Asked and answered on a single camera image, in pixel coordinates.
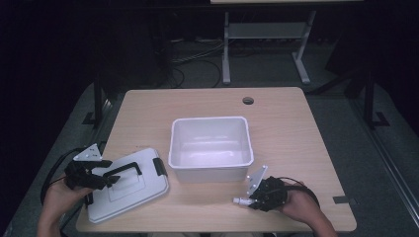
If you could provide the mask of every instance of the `wooden table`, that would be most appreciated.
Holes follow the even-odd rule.
[[[254,99],[245,105],[244,97]],[[255,162],[249,173],[268,165],[266,177],[304,181],[317,195],[337,231],[352,231],[356,221],[347,203],[304,94],[299,88],[228,88],[129,91],[103,157],[116,160],[146,147],[156,149],[166,166],[170,191],[100,224],[83,208],[77,229],[87,232],[295,232],[309,231],[278,211],[264,212],[232,203],[246,197],[247,182],[179,183],[167,163],[175,119],[243,116]]]

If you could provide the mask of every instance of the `black cable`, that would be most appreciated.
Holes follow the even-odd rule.
[[[74,215],[81,209],[81,207],[83,206],[83,204],[79,205],[69,216],[68,218],[65,220],[64,223],[62,223],[61,227],[59,228],[59,230],[62,232],[62,230],[65,228],[65,226],[67,226],[68,222],[70,222],[70,220],[74,217]]]
[[[288,177],[280,177],[280,179],[281,179],[281,180],[291,180],[291,181],[294,181],[294,182],[296,182],[297,184],[300,184],[301,186],[304,186],[304,187],[306,187],[306,185],[305,185],[305,184],[303,184],[302,182],[300,182],[300,181],[297,181],[297,180],[295,180],[295,179],[292,179],[292,178],[288,178]]]
[[[46,191],[49,188],[50,180],[52,179],[52,176],[55,174],[58,167],[61,165],[61,163],[65,160],[65,158],[70,155],[73,152],[82,152],[85,148],[75,148],[70,151],[67,151],[63,155],[61,155],[58,160],[55,162],[55,164],[52,166],[52,168],[49,170],[49,173],[47,174],[45,180],[43,181],[43,185],[41,188],[41,204],[43,205],[43,200],[45,199]]]
[[[57,179],[57,180],[52,181],[52,182],[51,182],[48,186],[50,187],[51,185],[55,184],[56,182],[58,182],[58,181],[60,181],[60,180],[65,179],[65,177],[66,177],[66,176],[61,177],[61,178],[59,178],[59,179]]]

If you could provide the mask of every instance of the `wire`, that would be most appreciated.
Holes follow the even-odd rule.
[[[70,222],[70,220],[74,217],[74,215],[81,209],[81,207],[83,206],[83,204],[79,205],[77,207],[77,209],[75,209],[69,216],[68,218],[65,220],[64,223],[62,223],[61,227],[59,228],[60,231],[62,231],[65,226],[67,226],[68,222]]]
[[[189,56],[189,57],[184,57],[184,58],[181,58],[181,59],[173,59],[172,62],[183,63],[183,62],[186,62],[186,61],[190,61],[190,60],[198,59],[198,58],[201,58],[201,57],[209,56],[209,55],[221,50],[223,47],[224,47],[224,43],[222,42],[219,45],[217,45],[217,46],[215,46],[215,47],[213,47],[209,50],[197,53],[197,54]]]
[[[219,84],[219,82],[221,81],[221,69],[219,69],[218,65],[216,65],[215,63],[213,63],[211,61],[207,61],[207,60],[193,60],[193,61],[184,62],[182,64],[192,63],[192,62],[205,62],[205,63],[209,63],[209,64],[213,65],[215,67],[217,73],[218,73],[218,76],[217,76],[217,79],[216,79],[215,83],[211,87],[212,88],[215,88]],[[179,70],[179,69],[177,69],[177,70],[179,72],[181,72],[182,75],[185,77],[185,74],[181,70]],[[177,88],[181,88],[183,82],[184,82],[184,80],[180,84],[178,84],[178,87]]]
[[[45,199],[46,191],[49,188],[50,180],[52,179],[52,176],[55,174],[58,167],[61,165],[61,163],[65,160],[65,158],[70,155],[73,152],[82,152],[84,148],[75,148],[70,151],[67,151],[63,155],[61,155],[58,160],[55,162],[55,164],[52,166],[52,168],[49,170],[49,173],[47,174],[45,180],[43,181],[43,185],[41,188],[41,204],[43,205],[43,200]]]
[[[297,181],[297,180],[292,179],[292,178],[288,178],[288,177],[279,177],[279,179],[281,179],[281,180],[291,180],[291,181],[294,181],[294,182],[296,182],[296,183],[300,184],[300,185],[301,185],[301,186],[303,186],[303,187],[306,187],[306,186],[305,186],[302,182]]]
[[[58,181],[60,181],[60,180],[63,180],[63,179],[65,179],[65,177],[66,176],[64,176],[64,177],[61,177],[61,178],[59,178],[59,179],[57,179],[57,180],[55,180],[55,181],[52,181],[48,186],[50,187],[51,185],[53,185],[54,183],[56,183],[56,182],[58,182]]]

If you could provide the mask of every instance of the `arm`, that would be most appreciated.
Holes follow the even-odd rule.
[[[289,199],[279,208],[289,218],[307,224],[317,237],[335,237],[332,223],[315,201],[301,191],[289,191]]]
[[[39,237],[59,237],[59,219],[78,200],[90,194],[91,189],[70,190],[64,180],[52,184],[43,201],[40,220],[38,221]]]

